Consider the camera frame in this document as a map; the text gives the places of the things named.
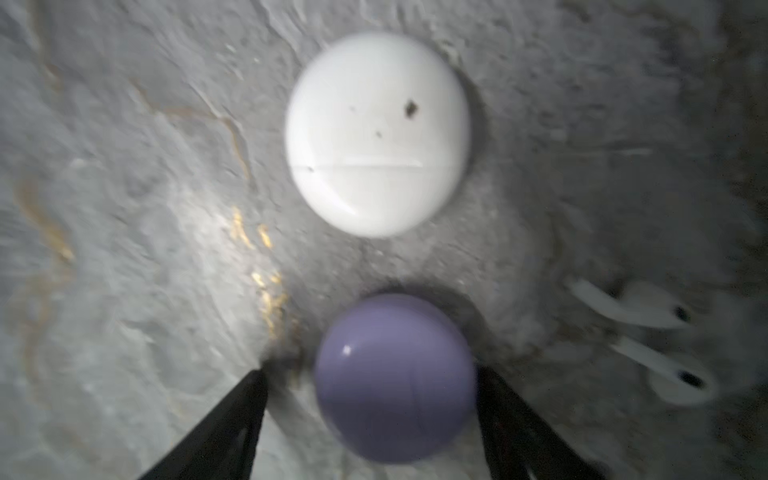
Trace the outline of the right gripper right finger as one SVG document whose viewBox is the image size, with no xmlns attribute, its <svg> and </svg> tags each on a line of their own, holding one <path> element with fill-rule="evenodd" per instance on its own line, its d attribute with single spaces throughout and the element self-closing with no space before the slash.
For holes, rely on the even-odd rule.
<svg viewBox="0 0 768 480">
<path fill-rule="evenodd" d="M 477 415 L 491 478 L 600 480 L 604 477 L 493 369 L 477 368 L 477 386 Z"/>
</svg>

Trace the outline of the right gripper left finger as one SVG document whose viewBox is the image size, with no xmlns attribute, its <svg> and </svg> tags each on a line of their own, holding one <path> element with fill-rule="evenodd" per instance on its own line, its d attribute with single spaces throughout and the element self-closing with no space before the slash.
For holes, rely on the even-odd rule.
<svg viewBox="0 0 768 480">
<path fill-rule="evenodd" d="M 250 479 L 268 394 L 265 372 L 249 372 L 141 479 Z"/>
</svg>

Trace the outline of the purple round earbud case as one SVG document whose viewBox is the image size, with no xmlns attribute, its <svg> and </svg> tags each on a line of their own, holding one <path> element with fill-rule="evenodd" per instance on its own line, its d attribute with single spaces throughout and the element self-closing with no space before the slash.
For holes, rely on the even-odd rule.
<svg viewBox="0 0 768 480">
<path fill-rule="evenodd" d="M 464 335 L 407 294 L 360 301 L 328 330 L 314 361 L 323 419 L 358 456 L 404 464 L 450 445 L 475 410 L 477 373 Z"/>
</svg>

